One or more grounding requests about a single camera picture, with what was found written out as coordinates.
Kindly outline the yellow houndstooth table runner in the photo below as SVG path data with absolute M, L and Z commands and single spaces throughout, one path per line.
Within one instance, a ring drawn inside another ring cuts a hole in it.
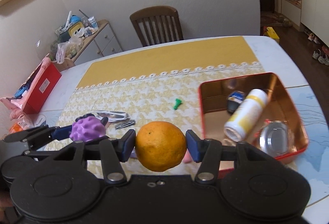
M 41 112 L 50 126 L 108 110 L 128 113 L 136 129 L 166 121 L 201 134 L 200 84 L 263 71 L 241 36 L 146 47 L 64 71 Z M 175 99 L 182 100 L 177 110 Z

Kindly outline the round silver tin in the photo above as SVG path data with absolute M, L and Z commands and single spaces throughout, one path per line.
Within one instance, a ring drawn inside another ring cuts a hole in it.
M 260 132 L 260 149 L 272 157 L 281 156 L 288 152 L 288 127 L 284 122 L 268 123 Z

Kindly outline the pink small bottle toy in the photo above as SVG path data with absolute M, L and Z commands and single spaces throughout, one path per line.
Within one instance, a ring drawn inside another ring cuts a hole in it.
M 192 162 L 192 157 L 191 157 L 191 155 L 190 155 L 190 153 L 189 153 L 188 150 L 186 150 L 186 153 L 184 155 L 184 158 L 183 158 L 182 162 L 183 163 L 190 163 L 190 162 Z

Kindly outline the white drawer cabinet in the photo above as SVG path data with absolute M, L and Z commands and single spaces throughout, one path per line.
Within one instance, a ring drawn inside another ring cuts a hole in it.
M 98 22 L 98 31 L 84 40 L 82 48 L 72 58 L 65 58 L 63 64 L 53 62 L 59 72 L 74 67 L 75 65 L 87 63 L 102 57 L 123 52 L 115 33 L 108 20 Z

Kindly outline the yellow blue toy container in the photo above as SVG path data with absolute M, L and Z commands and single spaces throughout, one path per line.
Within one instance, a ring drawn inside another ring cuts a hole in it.
M 62 42 L 67 42 L 72 37 L 82 37 L 85 33 L 85 26 L 81 18 L 72 15 L 68 27 L 64 27 L 63 33 L 60 35 Z

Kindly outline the red metal tin box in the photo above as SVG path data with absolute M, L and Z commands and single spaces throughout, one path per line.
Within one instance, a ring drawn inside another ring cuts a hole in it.
M 272 72 L 206 81 L 198 95 L 205 139 L 248 142 L 285 164 L 308 147 L 291 96 Z

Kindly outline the green small peg toy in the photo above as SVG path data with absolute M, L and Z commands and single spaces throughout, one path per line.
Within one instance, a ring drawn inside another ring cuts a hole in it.
M 175 99 L 175 104 L 173 106 L 174 110 L 177 110 L 178 107 L 182 104 L 182 100 L 181 99 Z

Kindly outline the purple spiky ball toy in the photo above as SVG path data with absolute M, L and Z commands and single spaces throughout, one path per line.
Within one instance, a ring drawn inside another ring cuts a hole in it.
M 86 114 L 75 120 L 69 138 L 72 141 L 88 142 L 106 135 L 106 128 L 94 114 Z

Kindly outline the brown wooden chair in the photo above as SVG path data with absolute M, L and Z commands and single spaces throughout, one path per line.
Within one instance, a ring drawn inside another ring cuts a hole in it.
M 143 47 L 184 40 L 178 11 L 171 6 L 147 7 L 129 18 Z

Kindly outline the shoes on floor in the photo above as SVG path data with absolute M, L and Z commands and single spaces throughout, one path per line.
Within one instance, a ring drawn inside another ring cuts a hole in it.
M 314 33 L 310 33 L 308 39 L 316 44 L 320 43 L 318 37 L 316 37 Z M 312 54 L 312 58 L 321 64 L 329 66 L 328 49 L 325 49 L 324 47 L 322 49 L 316 49 Z

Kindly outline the purple eraser block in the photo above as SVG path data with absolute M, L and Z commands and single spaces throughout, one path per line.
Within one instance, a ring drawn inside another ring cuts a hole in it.
M 137 155 L 136 155 L 136 151 L 135 151 L 135 149 L 133 149 L 133 151 L 131 152 L 130 157 L 131 157 L 131 158 L 135 158 L 135 159 L 137 159 Z

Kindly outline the orange mandarin fruit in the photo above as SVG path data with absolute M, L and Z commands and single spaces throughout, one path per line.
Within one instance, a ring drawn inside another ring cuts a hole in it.
M 142 126 L 136 135 L 137 159 L 153 172 L 164 172 L 178 166 L 186 150 L 183 132 L 169 122 L 150 122 Z

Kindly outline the red candy wrapper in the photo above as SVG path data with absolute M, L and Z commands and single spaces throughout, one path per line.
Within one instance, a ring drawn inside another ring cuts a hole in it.
M 221 141 L 221 143 L 224 146 L 230 146 L 230 147 L 235 147 L 235 145 L 236 145 L 236 142 L 232 141 L 231 139 L 227 139 L 227 138 L 223 139 Z

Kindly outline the white yellow supplement bottle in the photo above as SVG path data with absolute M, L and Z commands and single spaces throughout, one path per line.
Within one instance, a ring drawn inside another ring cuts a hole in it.
M 224 124 L 224 134 L 234 142 L 243 141 L 256 125 L 268 101 L 265 91 L 252 89 Z

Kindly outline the silver nail clipper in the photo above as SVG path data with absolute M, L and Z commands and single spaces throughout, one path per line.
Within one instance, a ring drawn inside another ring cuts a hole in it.
M 123 128 L 126 128 L 126 127 L 130 127 L 130 126 L 133 126 L 136 124 L 136 121 L 135 120 L 126 120 L 124 122 L 121 122 L 119 124 L 117 124 L 115 126 L 115 129 L 118 130 L 118 129 L 123 129 Z

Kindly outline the clear plastic bag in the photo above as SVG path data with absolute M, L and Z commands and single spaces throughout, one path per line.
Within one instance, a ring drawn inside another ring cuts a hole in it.
M 57 45 L 55 60 L 58 64 L 63 64 L 65 58 L 72 59 L 81 50 L 84 42 L 80 37 L 72 37 L 67 42 Z

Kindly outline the red gift box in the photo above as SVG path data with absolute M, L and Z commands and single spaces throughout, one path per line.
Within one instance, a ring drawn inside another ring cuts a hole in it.
M 44 57 L 27 79 L 30 86 L 24 90 L 24 95 L 20 99 L 2 97 L 1 103 L 11 111 L 11 119 L 17 119 L 22 113 L 37 114 L 60 78 L 61 74 L 50 58 Z

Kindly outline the yellow box on floor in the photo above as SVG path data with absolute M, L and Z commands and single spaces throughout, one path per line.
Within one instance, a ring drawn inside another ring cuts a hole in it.
M 264 31 L 263 34 L 264 36 L 270 37 L 273 40 L 275 40 L 277 43 L 279 43 L 279 36 L 277 35 L 277 33 L 272 27 L 264 26 L 263 31 Z

